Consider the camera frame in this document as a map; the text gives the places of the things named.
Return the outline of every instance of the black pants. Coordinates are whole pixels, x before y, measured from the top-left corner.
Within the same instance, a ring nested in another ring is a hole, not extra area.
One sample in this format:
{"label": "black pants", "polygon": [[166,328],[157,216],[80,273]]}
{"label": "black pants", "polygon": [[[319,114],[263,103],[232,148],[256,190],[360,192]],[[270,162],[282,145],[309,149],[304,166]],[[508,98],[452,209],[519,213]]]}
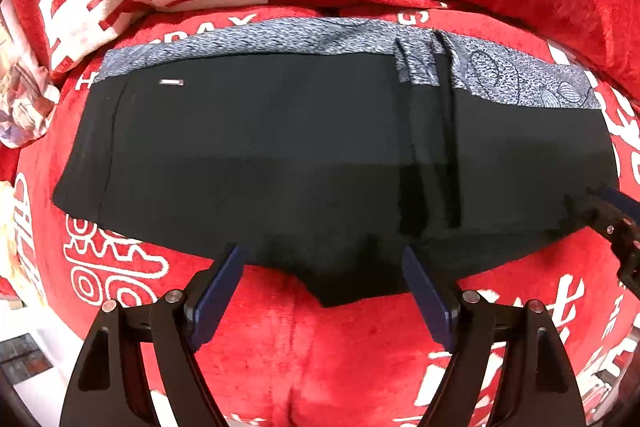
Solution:
{"label": "black pants", "polygon": [[[400,83],[388,55],[194,58],[92,86],[53,201],[215,259],[229,241],[324,305],[406,291],[405,245],[464,277],[566,233],[566,197],[617,186],[598,110]],[[183,80],[181,86],[162,79]]]}

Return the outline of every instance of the gray waistband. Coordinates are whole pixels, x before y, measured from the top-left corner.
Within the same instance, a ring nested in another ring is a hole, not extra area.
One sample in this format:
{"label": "gray waistband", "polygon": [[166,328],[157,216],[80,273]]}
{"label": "gray waistband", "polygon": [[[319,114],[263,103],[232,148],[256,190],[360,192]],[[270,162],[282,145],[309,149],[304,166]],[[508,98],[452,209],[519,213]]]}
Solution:
{"label": "gray waistband", "polygon": [[549,64],[501,44],[376,19],[284,18],[186,39],[110,50],[95,82],[187,58],[298,53],[393,55],[402,82],[438,85],[436,54],[450,57],[454,87],[497,103],[600,109],[582,68]]}

